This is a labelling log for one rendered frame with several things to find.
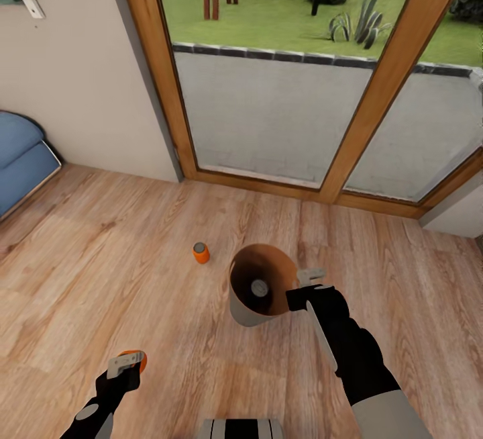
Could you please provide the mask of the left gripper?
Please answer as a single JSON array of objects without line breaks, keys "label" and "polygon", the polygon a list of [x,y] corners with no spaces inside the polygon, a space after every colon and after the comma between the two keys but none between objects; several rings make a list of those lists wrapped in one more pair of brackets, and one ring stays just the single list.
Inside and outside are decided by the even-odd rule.
[{"label": "left gripper", "polygon": [[107,379],[107,373],[103,373],[96,379],[97,395],[106,388],[113,388],[118,392],[121,403],[125,392],[135,391],[140,386],[140,366],[141,362],[137,362],[135,367],[123,370],[118,377],[112,379]]}]

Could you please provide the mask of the can of soda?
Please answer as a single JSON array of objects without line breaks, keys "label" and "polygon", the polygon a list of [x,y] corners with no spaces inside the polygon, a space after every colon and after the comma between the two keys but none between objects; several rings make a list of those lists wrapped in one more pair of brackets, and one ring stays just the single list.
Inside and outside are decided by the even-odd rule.
[{"label": "can of soda", "polygon": [[204,242],[198,242],[193,246],[193,254],[195,255],[197,262],[201,264],[205,264],[209,261],[209,250]]},{"label": "can of soda", "polygon": [[[136,350],[124,351],[121,354],[119,354],[118,357],[125,356],[125,355],[131,354],[131,353],[135,353],[135,352],[136,352]],[[144,369],[146,367],[146,364],[147,364],[147,356],[146,356],[146,354],[144,354],[144,359],[141,361],[140,374],[144,371]],[[123,370],[130,369],[131,367],[135,367],[135,364],[130,364],[130,365],[122,366],[122,369]]]},{"label": "can of soda", "polygon": [[255,279],[244,294],[244,302],[250,308],[259,308],[268,294],[268,285],[264,279]]}]

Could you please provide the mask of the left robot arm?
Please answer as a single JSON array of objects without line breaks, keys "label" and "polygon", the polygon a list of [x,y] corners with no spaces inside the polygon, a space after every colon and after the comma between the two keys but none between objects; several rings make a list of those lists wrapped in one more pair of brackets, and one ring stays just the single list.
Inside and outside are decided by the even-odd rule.
[{"label": "left robot arm", "polygon": [[[60,439],[110,439],[113,415],[125,392],[140,386],[143,351],[109,359],[106,373],[96,379],[97,396],[75,415],[72,427]],[[130,369],[122,366],[135,364]]]}]

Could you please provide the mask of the trash can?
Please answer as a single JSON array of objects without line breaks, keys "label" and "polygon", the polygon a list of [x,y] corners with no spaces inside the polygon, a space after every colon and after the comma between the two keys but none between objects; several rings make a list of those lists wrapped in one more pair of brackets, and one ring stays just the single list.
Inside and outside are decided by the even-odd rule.
[{"label": "trash can", "polygon": [[[250,308],[244,294],[255,279],[264,279],[268,294],[259,308]],[[254,327],[290,311],[286,291],[297,282],[297,267],[282,250],[267,244],[242,248],[229,266],[229,307],[232,317],[244,327]]]}]

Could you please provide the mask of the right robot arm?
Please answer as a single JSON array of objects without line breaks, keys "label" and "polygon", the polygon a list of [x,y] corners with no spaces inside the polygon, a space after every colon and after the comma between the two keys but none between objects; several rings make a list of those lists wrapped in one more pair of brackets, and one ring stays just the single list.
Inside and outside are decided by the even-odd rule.
[{"label": "right robot arm", "polygon": [[286,291],[288,307],[308,311],[363,439],[434,439],[384,366],[375,338],[350,318],[341,292],[333,285],[311,286],[326,275],[320,266],[297,271],[299,288]]}]

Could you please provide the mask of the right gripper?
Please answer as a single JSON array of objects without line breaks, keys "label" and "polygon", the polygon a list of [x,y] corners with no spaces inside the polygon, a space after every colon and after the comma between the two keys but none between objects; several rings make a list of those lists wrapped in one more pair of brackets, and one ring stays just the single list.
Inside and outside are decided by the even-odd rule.
[{"label": "right gripper", "polygon": [[310,287],[303,287],[301,289],[293,289],[286,291],[286,298],[288,301],[288,307],[290,311],[298,311],[300,309],[306,309],[304,304],[305,293]]}]

